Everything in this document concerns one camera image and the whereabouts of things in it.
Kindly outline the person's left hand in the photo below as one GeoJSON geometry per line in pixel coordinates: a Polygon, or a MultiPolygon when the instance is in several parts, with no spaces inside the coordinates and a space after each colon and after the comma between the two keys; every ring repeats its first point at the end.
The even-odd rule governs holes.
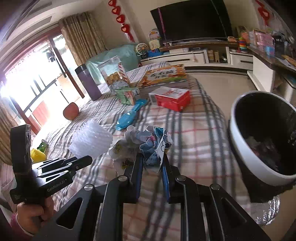
{"type": "Polygon", "coordinates": [[[21,228],[34,235],[54,215],[54,202],[51,196],[46,198],[42,205],[22,202],[17,205],[16,213],[21,228]]]}

